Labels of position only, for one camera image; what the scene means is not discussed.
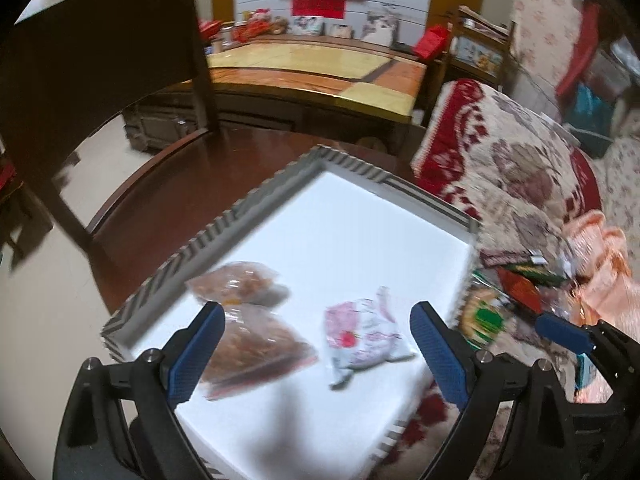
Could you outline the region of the wooden shelf cabinet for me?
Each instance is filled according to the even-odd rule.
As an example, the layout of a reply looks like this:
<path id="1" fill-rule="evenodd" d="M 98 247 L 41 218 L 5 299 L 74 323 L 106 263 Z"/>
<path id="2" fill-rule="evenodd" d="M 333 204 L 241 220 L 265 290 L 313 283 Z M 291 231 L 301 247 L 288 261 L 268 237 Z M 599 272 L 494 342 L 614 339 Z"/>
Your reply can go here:
<path id="1" fill-rule="evenodd" d="M 445 66 L 500 89 L 506 80 L 515 22 L 499 26 L 468 6 L 459 6 L 452 21 Z"/>

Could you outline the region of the red wall banner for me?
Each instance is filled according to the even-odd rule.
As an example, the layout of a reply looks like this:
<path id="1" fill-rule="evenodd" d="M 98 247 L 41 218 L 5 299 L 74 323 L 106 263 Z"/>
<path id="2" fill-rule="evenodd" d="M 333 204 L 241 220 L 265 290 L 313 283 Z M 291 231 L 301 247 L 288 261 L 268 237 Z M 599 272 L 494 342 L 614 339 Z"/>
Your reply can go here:
<path id="1" fill-rule="evenodd" d="M 320 18 L 345 17 L 346 0 L 292 0 L 293 16 L 320 16 Z"/>

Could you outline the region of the wooden coffee table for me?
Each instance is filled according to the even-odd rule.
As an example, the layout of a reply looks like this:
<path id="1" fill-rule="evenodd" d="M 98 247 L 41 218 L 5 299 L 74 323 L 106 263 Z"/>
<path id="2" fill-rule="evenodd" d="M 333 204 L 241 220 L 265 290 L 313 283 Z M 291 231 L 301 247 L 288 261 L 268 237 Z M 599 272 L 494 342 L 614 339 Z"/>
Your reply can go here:
<path id="1" fill-rule="evenodd" d="M 321 136 L 406 158 L 423 136 L 426 73 L 412 55 L 355 39 L 261 36 L 211 53 L 220 121 Z"/>

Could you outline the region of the striped white storage box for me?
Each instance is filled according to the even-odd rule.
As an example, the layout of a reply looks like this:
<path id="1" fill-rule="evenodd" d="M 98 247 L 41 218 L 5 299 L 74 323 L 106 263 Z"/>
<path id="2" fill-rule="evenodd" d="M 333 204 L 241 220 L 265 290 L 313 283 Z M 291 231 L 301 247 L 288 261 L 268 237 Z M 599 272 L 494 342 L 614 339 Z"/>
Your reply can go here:
<path id="1" fill-rule="evenodd" d="M 453 321 L 479 235 L 454 206 L 317 146 L 172 255 L 108 320 L 102 340 L 114 360 L 133 360 L 198 314 L 189 278 L 229 261 L 269 266 L 279 275 L 274 312 L 316 349 L 316 362 L 220 400 L 198 389 L 178 407 L 179 422 L 216 479 L 363 479 L 400 439 L 432 375 L 417 357 L 332 389 L 323 312 L 386 287 L 401 330 L 423 300 Z"/>

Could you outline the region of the clear plastic bag dark snacks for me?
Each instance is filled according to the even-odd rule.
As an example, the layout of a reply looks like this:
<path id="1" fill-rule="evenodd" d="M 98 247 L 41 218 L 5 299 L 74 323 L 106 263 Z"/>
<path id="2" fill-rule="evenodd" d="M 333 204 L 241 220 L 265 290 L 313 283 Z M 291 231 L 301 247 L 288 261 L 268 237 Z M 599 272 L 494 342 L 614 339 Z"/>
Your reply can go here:
<path id="1" fill-rule="evenodd" d="M 582 306 L 575 294 L 576 282 L 560 286 L 537 286 L 541 309 L 574 325 L 582 325 Z"/>

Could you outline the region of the red gift bag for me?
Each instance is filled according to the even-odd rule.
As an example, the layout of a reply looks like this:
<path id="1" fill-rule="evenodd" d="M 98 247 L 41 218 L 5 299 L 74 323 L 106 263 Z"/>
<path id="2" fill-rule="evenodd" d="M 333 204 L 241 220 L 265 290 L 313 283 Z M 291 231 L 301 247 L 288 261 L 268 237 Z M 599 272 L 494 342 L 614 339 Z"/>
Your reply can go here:
<path id="1" fill-rule="evenodd" d="M 414 55 L 419 60 L 428 63 L 444 52 L 449 38 L 449 28 L 446 25 L 436 24 L 427 27 L 424 35 L 412 48 Z"/>

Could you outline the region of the green round cake packet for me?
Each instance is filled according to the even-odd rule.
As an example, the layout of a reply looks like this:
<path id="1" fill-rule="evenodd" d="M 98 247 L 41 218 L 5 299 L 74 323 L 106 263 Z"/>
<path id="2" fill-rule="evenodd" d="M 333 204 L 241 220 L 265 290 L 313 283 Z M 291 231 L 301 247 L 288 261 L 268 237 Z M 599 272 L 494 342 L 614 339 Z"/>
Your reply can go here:
<path id="1" fill-rule="evenodd" d="M 459 332 L 473 348 L 487 347 L 503 331 L 509 304 L 502 292 L 485 285 L 472 285 L 458 318 Z"/>

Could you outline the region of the strawberry snack packet white pink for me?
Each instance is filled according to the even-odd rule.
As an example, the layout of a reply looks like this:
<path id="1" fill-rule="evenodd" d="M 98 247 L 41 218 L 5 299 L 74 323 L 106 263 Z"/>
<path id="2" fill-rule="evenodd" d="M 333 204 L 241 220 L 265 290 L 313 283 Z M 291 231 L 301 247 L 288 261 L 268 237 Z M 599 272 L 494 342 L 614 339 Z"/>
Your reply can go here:
<path id="1" fill-rule="evenodd" d="M 323 315 L 329 386 L 345 387 L 357 372 L 415 355 L 390 308 L 390 292 L 380 287 L 374 298 L 328 307 Z"/>

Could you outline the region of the clear bag brown snacks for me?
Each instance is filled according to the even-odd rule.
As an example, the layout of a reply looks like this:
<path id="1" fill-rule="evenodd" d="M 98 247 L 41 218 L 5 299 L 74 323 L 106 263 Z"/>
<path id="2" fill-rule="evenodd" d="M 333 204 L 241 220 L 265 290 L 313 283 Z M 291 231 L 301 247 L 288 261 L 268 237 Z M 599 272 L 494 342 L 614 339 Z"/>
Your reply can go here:
<path id="1" fill-rule="evenodd" d="M 278 278 L 278 272 L 262 263 L 237 261 L 191 278 L 186 281 L 186 288 L 200 301 L 272 308 L 290 296 L 290 290 L 279 284 Z"/>
<path id="2" fill-rule="evenodd" d="M 267 308 L 238 304 L 224 313 L 224 334 L 198 383 L 206 400 L 235 396 L 317 362 L 316 348 Z"/>

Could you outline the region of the floral bed sheet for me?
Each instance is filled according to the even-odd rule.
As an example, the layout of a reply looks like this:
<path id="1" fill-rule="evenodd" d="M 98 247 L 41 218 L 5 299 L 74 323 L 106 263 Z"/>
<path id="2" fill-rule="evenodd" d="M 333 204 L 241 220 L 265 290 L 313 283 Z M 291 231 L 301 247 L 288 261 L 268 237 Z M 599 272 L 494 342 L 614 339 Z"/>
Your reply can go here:
<path id="1" fill-rule="evenodd" d="M 639 241 L 639 107 L 614 114 L 605 154 L 593 162 L 602 211 L 626 234 Z"/>

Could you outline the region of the dark brown snack bar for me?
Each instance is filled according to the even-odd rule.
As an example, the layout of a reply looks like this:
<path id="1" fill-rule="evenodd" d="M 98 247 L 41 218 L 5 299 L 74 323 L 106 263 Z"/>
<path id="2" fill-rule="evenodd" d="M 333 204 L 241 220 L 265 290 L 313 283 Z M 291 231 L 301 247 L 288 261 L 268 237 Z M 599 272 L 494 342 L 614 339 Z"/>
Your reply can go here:
<path id="1" fill-rule="evenodd" d="M 547 258 L 541 252 L 532 250 L 489 250 L 480 251 L 480 261 L 486 268 L 494 266 L 546 266 Z"/>

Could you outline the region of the pink satin quilt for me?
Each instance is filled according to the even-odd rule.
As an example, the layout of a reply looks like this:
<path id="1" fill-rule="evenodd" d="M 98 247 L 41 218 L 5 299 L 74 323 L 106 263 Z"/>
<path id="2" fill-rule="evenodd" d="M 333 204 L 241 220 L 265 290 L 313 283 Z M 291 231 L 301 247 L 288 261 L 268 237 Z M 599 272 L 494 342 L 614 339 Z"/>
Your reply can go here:
<path id="1" fill-rule="evenodd" d="M 607 226 L 602 211 L 592 210 L 563 226 L 563 234 L 576 261 L 574 322 L 604 321 L 637 340 L 639 283 L 628 264 L 624 232 Z"/>

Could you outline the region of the dark green snack packet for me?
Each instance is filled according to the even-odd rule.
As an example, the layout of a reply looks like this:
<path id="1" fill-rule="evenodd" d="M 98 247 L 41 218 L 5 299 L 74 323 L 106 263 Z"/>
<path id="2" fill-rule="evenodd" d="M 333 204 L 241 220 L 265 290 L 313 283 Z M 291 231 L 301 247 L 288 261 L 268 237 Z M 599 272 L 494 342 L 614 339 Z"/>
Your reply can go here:
<path id="1" fill-rule="evenodd" d="M 509 264 L 506 270 L 527 278 L 532 283 L 545 284 L 546 286 L 560 286 L 567 281 L 562 274 L 548 270 L 545 266 L 533 264 Z"/>

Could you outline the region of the red orange snack packet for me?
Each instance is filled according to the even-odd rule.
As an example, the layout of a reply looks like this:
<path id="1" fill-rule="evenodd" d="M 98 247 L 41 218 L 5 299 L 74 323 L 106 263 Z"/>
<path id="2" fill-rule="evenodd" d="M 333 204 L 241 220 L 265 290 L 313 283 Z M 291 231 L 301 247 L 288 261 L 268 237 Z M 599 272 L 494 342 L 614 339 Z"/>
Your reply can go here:
<path id="1" fill-rule="evenodd" d="M 502 290 L 518 304 L 535 314 L 541 314 L 541 300 L 538 289 L 524 276 L 503 268 L 497 269 Z"/>

